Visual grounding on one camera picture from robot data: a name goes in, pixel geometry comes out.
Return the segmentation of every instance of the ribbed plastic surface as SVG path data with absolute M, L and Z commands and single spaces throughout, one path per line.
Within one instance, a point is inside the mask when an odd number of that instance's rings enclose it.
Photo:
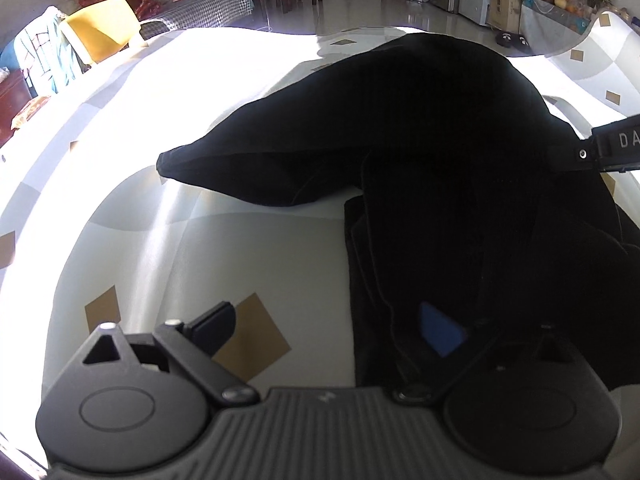
M 49 478 L 88 477 L 56 469 Z M 206 434 L 174 462 L 128 478 L 516 480 L 523 477 L 495 470 L 463 452 L 429 410 L 398 406 L 377 388 L 359 388 L 273 390 L 264 403 L 220 413 Z M 607 480 L 596 468 L 557 478 Z

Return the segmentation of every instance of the cardboard box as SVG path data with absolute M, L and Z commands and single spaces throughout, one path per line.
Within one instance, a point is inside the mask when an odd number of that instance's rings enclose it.
M 487 23 L 517 34 L 520 29 L 520 0 L 491 0 Z

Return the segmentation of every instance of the houndstooth cushion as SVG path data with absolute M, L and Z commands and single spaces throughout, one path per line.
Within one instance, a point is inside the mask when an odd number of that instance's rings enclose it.
M 169 30 L 225 27 L 251 13 L 251 0 L 181 0 L 167 7 L 141 22 L 140 34 L 145 40 Z

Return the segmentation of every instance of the white tile floor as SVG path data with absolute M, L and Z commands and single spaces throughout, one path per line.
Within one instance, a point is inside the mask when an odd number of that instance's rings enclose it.
M 313 6 L 311 0 L 302 0 L 294 2 L 293 10 L 283 14 L 273 1 L 270 0 L 268 15 L 274 32 L 324 36 L 352 27 L 414 27 L 475 41 L 505 56 L 522 55 L 498 46 L 490 28 L 431 4 L 406 0 L 323 0 Z

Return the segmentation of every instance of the black towel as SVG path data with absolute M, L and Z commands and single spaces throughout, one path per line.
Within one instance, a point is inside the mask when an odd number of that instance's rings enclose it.
M 640 383 L 640 232 L 598 173 L 549 170 L 546 147 L 577 141 L 502 56 L 409 34 L 241 107 L 158 171 L 275 206 L 361 187 L 345 214 L 358 384 L 429 366 L 421 301 L 463 326 L 554 322 L 609 388 Z

